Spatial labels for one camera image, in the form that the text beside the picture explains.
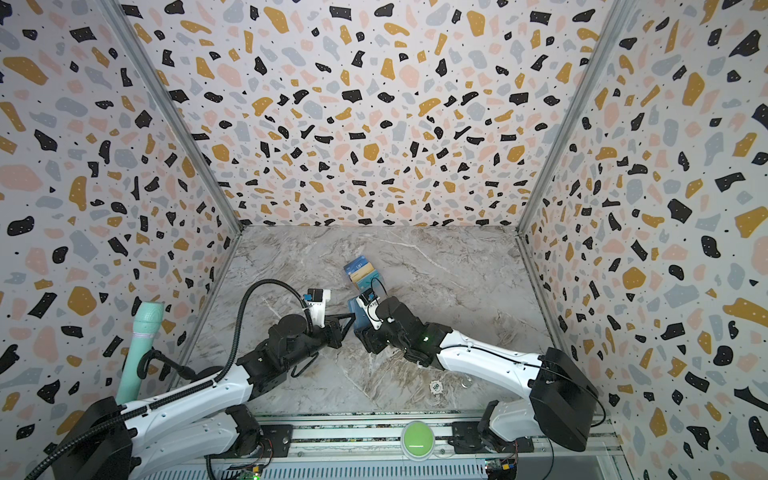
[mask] terrazzo pattern wallpaper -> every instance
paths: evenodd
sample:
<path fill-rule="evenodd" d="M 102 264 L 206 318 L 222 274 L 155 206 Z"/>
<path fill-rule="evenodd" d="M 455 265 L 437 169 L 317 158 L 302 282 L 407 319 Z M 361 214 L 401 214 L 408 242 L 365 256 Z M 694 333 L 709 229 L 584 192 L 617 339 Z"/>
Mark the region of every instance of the terrazzo pattern wallpaper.
<path fill-rule="evenodd" d="M 0 44 L 0 478 L 22 478 L 117 392 L 142 300 L 178 357 L 235 235 L 90 2 L 0 2 Z"/>
<path fill-rule="evenodd" d="M 768 2 L 642 2 L 521 234 L 635 478 L 768 478 Z"/>
<path fill-rule="evenodd" d="M 125 0 L 245 224 L 516 225 L 612 1 Z"/>

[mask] marble floor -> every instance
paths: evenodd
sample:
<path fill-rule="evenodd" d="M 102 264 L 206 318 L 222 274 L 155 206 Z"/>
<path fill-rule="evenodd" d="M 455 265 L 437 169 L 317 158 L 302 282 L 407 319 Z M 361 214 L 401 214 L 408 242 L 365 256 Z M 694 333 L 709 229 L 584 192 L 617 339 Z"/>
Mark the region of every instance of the marble floor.
<path fill-rule="evenodd" d="M 232 344 L 240 299 L 263 278 L 287 282 L 300 293 L 331 289 L 328 313 L 346 313 L 357 294 L 343 267 L 365 255 L 397 296 L 424 322 L 450 325 L 483 342 L 544 352 L 551 340 L 511 227 L 248 227 L 189 365 L 223 365 Z M 238 355 L 267 337 L 267 329 L 296 300 L 277 286 L 250 298 Z M 432 380 L 443 391 L 432 394 Z M 277 413 L 407 412 L 484 409 L 508 390 L 466 375 L 424 369 L 393 348 L 368 354 L 352 332 L 341 349 L 325 348 L 297 379 L 249 403 L 257 415 Z"/>

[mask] mint green handle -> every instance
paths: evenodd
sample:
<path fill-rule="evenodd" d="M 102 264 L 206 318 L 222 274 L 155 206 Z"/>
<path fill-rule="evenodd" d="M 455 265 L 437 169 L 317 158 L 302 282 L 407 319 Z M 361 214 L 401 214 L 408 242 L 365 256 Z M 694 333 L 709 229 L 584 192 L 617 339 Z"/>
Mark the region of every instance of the mint green handle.
<path fill-rule="evenodd" d="M 160 330 L 160 324 L 163 322 L 164 306 L 165 303 L 143 302 L 136 312 L 131 348 L 128 350 L 118 396 L 115 399 L 118 405 L 132 402 L 139 396 L 141 379 L 136 374 L 136 368 L 141 357 L 152 348 L 154 335 Z"/>

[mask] green button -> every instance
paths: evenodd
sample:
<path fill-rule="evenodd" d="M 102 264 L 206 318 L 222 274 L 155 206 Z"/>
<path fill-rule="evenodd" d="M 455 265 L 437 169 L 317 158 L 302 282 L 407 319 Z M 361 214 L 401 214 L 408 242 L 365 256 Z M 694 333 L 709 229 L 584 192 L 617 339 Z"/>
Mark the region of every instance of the green button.
<path fill-rule="evenodd" d="M 412 422 L 402 434 L 402 444 L 414 457 L 424 457 L 432 452 L 435 434 L 424 422 Z"/>

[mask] green dome button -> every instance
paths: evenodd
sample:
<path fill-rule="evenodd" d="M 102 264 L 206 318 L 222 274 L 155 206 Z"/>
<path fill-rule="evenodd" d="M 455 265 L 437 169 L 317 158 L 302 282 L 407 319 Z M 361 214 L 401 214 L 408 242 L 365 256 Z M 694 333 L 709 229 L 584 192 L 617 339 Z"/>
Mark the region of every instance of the green dome button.
<path fill-rule="evenodd" d="M 411 460 L 424 460 L 435 448 L 435 434 L 424 422 L 410 422 L 402 430 L 400 444 Z"/>

